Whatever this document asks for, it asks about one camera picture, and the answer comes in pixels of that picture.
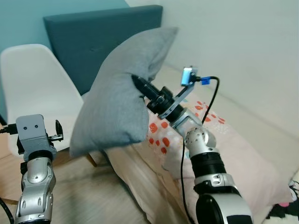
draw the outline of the teal headboard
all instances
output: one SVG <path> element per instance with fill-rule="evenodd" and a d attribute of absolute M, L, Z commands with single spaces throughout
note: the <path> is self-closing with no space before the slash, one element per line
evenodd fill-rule
<path fill-rule="evenodd" d="M 161 26 L 162 10 L 152 5 L 54 15 L 44 21 L 55 56 L 84 94 L 114 48 L 134 34 Z"/>

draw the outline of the white chair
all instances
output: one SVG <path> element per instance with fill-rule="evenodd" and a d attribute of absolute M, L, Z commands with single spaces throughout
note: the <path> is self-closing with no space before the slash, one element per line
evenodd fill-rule
<path fill-rule="evenodd" d="M 41 114 L 48 135 L 54 135 L 57 119 L 64 140 L 55 141 L 54 146 L 57 151 L 68 148 L 83 100 L 53 53 L 41 44 L 10 47 L 0 55 L 0 75 L 7 123 L 15 123 L 19 116 Z M 8 147 L 19 156 L 16 141 L 17 135 L 9 135 Z"/>

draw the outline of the mattress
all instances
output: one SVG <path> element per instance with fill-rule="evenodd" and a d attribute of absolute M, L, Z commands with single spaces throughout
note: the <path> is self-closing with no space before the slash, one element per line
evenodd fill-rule
<path fill-rule="evenodd" d="M 163 66 L 153 84 L 157 88 L 164 85 L 170 90 L 177 90 L 180 84 L 180 71 L 167 65 Z M 213 91 L 203 86 L 195 86 L 195 94 L 209 102 Z M 218 95 L 213 105 L 213 109 L 221 114 L 250 144 L 279 171 L 284 178 L 291 179 L 297 172 L 299 166 L 298 140 L 288 136 L 278 128 L 267 124 L 254 114 L 250 114 L 235 102 L 224 96 Z M 124 149 L 114 149 L 108 152 L 108 157 L 118 176 L 127 183 L 136 201 L 144 211 L 148 212 L 147 218 L 151 223 L 160 220 L 162 222 L 184 223 L 182 214 L 182 203 L 176 186 L 167 181 L 167 186 L 163 185 L 155 169 L 150 164 L 142 161 L 139 155 L 141 149 L 138 145 Z M 158 208 L 167 210 L 152 210 L 149 207 L 153 204 L 161 203 Z M 263 222 L 271 207 L 260 211 L 255 217 L 255 223 Z"/>

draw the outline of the white wall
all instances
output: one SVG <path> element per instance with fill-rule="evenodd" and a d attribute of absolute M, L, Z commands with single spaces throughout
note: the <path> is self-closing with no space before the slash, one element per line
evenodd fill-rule
<path fill-rule="evenodd" d="M 222 95 L 299 136 L 297 0 L 153 2 L 164 6 L 163 26 L 180 27 L 168 63 L 219 76 Z"/>

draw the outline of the blue clip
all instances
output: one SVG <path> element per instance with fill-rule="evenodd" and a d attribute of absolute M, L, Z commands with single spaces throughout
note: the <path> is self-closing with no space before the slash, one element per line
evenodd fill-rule
<path fill-rule="evenodd" d="M 202 85 L 209 85 L 211 77 L 201 77 L 200 80 Z"/>

